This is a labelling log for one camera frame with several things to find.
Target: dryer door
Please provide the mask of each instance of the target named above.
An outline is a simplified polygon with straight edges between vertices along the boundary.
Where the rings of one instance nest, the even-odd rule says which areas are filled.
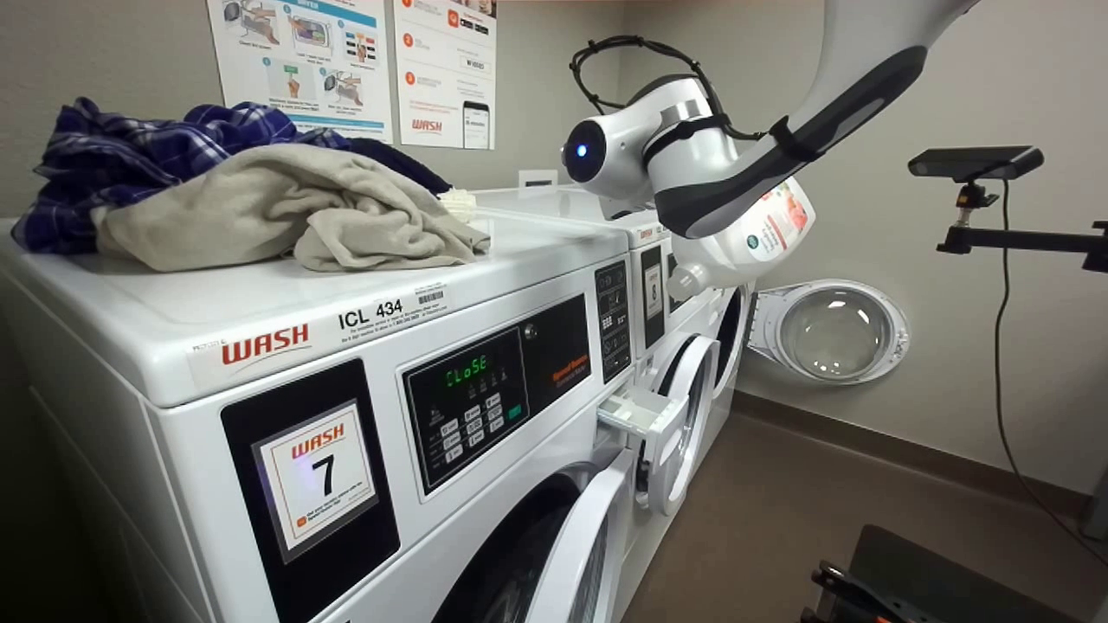
[[[595,473],[543,565],[525,623],[607,623],[611,620],[619,567],[626,556],[626,521],[632,497],[632,450]]]

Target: purple cloth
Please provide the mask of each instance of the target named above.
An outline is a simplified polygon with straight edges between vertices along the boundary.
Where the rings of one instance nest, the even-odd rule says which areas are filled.
[[[206,174],[230,151],[274,143],[347,147],[335,130],[296,130],[293,122],[262,105],[202,105],[182,122],[138,122],[103,113],[79,98],[58,109],[46,144],[33,207],[9,228],[32,251],[97,251],[93,207],[128,207],[147,192]]]

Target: floor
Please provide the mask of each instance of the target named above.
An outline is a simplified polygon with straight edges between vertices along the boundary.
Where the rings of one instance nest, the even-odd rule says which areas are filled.
[[[1037,510],[735,415],[622,623],[795,623],[865,521],[1075,620],[1108,597],[1108,567]]]

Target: number 7 sticker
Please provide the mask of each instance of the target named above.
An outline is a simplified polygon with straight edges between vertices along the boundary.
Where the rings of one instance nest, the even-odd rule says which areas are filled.
[[[262,440],[255,453],[283,556],[376,497],[356,401]]]

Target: poster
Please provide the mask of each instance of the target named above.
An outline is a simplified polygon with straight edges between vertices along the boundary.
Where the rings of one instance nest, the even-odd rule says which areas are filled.
[[[390,143],[383,0],[206,0],[223,105]]]
[[[406,144],[494,147],[494,0],[393,0]]]

